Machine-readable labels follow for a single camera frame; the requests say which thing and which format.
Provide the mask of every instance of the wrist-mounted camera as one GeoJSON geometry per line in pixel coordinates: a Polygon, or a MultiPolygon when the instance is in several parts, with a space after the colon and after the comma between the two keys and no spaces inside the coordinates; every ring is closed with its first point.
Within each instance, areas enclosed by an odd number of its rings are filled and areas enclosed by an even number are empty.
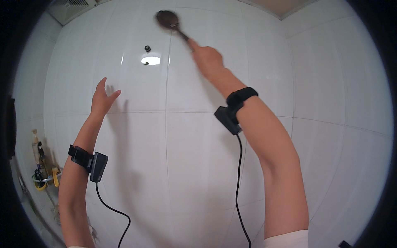
{"type": "Polygon", "coordinates": [[[73,162],[82,166],[88,174],[91,174],[90,180],[92,182],[100,182],[108,162],[108,156],[99,152],[95,152],[95,154],[92,155],[86,150],[73,145],[70,145],[68,154],[71,156],[73,162]]]}
{"type": "Polygon", "coordinates": [[[231,93],[226,98],[227,107],[219,106],[215,111],[215,117],[233,134],[241,132],[236,113],[244,106],[244,101],[258,93],[251,87],[246,87],[231,93]]]}

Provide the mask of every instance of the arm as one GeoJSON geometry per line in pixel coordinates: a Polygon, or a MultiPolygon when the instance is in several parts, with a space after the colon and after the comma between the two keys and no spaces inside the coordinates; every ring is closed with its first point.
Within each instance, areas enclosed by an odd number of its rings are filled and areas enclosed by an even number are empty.
{"type": "MultiPolygon", "coordinates": [[[[189,40],[198,69],[224,98],[246,87],[223,66],[215,49],[189,40]]],[[[265,187],[265,238],[308,229],[308,208],[298,154],[278,118],[257,96],[237,112],[247,141],[258,155],[265,187]]]]}
{"type": "MultiPolygon", "coordinates": [[[[121,91],[107,96],[105,92],[106,78],[96,87],[91,106],[91,113],[80,129],[74,146],[79,146],[93,154],[96,138],[103,118],[121,91]]],[[[87,223],[85,207],[85,191],[87,189],[88,173],[80,165],[71,161],[68,156],[62,180],[59,186],[59,212],[66,246],[94,247],[87,223]]]]}

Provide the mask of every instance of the left hand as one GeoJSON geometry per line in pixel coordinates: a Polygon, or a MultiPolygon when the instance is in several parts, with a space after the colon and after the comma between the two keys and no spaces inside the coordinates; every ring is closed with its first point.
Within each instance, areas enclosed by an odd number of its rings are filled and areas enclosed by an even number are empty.
{"type": "Polygon", "coordinates": [[[93,103],[91,104],[91,115],[104,118],[110,107],[121,94],[121,90],[118,90],[107,96],[105,92],[106,77],[104,77],[99,84],[96,86],[96,90],[93,96],[93,103]]]}

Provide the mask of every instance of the black wrist strap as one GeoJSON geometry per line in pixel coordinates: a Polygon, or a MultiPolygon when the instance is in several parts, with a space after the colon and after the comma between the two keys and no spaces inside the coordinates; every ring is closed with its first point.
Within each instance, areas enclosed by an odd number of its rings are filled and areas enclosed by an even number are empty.
{"type": "Polygon", "coordinates": [[[252,96],[258,96],[256,90],[251,87],[245,87],[241,90],[237,90],[232,92],[227,98],[226,103],[228,109],[231,111],[232,116],[234,117],[235,123],[239,123],[236,114],[244,106],[244,101],[252,96]]]}
{"type": "Polygon", "coordinates": [[[231,93],[226,98],[227,107],[220,106],[214,113],[215,117],[233,134],[241,132],[236,114],[244,106],[244,101],[258,93],[251,87],[246,87],[231,93]]]}
{"type": "Polygon", "coordinates": [[[88,173],[91,173],[91,165],[94,155],[89,154],[86,150],[70,145],[68,154],[71,160],[78,165],[81,165],[88,173]]]}

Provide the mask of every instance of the black cable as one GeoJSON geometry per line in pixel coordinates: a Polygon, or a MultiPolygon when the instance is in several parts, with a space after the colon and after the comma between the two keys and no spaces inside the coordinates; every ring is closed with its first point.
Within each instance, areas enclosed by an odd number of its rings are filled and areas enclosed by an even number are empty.
{"type": "Polygon", "coordinates": [[[239,135],[237,134],[237,139],[239,139],[239,144],[240,144],[240,159],[239,159],[239,171],[237,174],[237,189],[236,189],[236,209],[237,209],[237,213],[239,214],[239,219],[240,219],[240,223],[241,223],[241,227],[243,228],[245,237],[248,240],[248,246],[249,248],[251,248],[251,240],[248,237],[247,231],[245,230],[244,224],[243,224],[243,220],[241,219],[241,215],[240,215],[240,210],[239,210],[239,205],[237,203],[237,196],[239,194],[239,185],[240,185],[240,167],[241,167],[241,159],[243,157],[243,146],[241,144],[241,139],[239,137],[239,135]]]}
{"type": "Polygon", "coordinates": [[[98,182],[95,183],[95,188],[96,188],[96,193],[98,194],[98,198],[99,198],[100,202],[101,202],[103,205],[105,205],[105,207],[107,207],[107,208],[110,209],[110,210],[115,211],[116,213],[122,214],[122,215],[124,215],[124,216],[126,216],[126,217],[128,218],[128,225],[127,225],[127,227],[126,227],[126,229],[125,229],[125,231],[124,231],[124,233],[123,233],[123,235],[122,235],[122,237],[121,237],[121,239],[120,239],[120,241],[119,241],[119,245],[117,246],[117,248],[120,248],[120,245],[121,245],[121,242],[123,241],[124,235],[125,235],[125,233],[127,232],[128,228],[129,228],[129,225],[131,224],[131,219],[130,219],[129,216],[126,215],[125,213],[120,212],[120,211],[118,211],[118,210],[116,210],[116,209],[114,209],[114,208],[111,208],[111,207],[109,207],[108,205],[106,205],[106,203],[103,202],[102,198],[101,198],[100,195],[99,195],[99,191],[98,191],[98,182]]]}

